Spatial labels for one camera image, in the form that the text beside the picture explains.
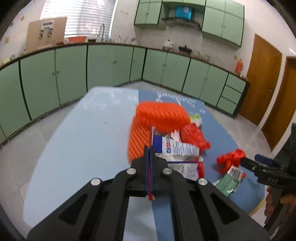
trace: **cardboard board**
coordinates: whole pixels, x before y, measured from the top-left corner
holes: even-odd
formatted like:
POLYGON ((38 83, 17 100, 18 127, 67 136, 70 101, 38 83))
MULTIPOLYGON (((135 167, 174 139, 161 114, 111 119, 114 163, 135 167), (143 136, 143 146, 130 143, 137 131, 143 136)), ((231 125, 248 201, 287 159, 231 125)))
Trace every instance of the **cardboard board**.
POLYGON ((67 17, 48 18, 29 23, 26 40, 26 53, 30 53, 45 47, 51 47, 57 43, 63 42, 66 22, 67 17), (40 28, 42 23, 50 21, 53 21, 53 35, 49 37, 49 29, 44 28, 44 37, 40 38, 40 28))

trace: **range hood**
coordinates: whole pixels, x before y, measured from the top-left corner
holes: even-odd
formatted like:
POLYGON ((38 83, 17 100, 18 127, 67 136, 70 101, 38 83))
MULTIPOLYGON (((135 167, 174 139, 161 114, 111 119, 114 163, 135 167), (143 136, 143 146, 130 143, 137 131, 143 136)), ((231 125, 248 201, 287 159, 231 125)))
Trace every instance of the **range hood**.
POLYGON ((162 18, 161 20, 164 21, 170 27, 182 26, 182 27, 191 27, 191 28, 201 30, 200 24, 193 20, 189 20, 185 18, 175 18, 175 17, 162 18))

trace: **human hand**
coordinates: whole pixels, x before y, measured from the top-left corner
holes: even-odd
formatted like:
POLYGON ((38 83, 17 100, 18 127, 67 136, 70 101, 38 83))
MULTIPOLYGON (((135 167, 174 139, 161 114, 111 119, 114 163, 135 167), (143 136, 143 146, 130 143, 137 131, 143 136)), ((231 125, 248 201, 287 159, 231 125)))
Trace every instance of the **human hand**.
MULTIPOLYGON (((282 204, 289 204, 287 214, 284 218, 284 219, 286 219, 290 215, 290 213, 294 210, 294 208, 296 207, 296 194, 289 193, 289 194, 285 195, 284 197, 282 197, 280 199, 280 202, 282 204)), ((272 198, 271 193, 269 193, 266 197, 266 207, 265 207, 265 211, 264 211, 264 215, 266 217, 271 216, 274 211, 274 207, 272 206, 272 203, 273 203, 273 198, 272 198)))

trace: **blue box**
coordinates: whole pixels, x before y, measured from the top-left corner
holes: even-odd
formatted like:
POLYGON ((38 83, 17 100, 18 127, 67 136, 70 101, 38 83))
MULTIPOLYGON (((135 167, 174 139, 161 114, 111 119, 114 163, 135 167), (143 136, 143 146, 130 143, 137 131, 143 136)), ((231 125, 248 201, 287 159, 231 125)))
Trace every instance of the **blue box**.
POLYGON ((192 15, 191 7, 182 7, 182 6, 176 7, 175 18, 185 18, 185 19, 191 20, 191 15, 192 15))

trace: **tiled floor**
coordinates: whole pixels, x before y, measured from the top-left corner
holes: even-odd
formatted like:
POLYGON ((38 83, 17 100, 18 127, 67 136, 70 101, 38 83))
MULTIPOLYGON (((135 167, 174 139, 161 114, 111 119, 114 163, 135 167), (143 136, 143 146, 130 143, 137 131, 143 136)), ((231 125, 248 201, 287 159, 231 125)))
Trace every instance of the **tiled floor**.
MULTIPOLYGON (((132 83, 126 87, 174 93, 145 82, 132 83)), ((0 147, 0 203, 24 237, 27 237, 30 227, 22 220, 22 209, 34 167, 46 143, 73 107, 75 104, 53 112, 0 147)), ((273 158, 262 131, 256 125, 240 115, 232 119, 210 107, 207 108, 246 152, 247 157, 254 158, 254 155, 259 153, 273 158)), ((265 206, 253 215, 261 225, 264 225, 265 220, 264 208, 265 206)))

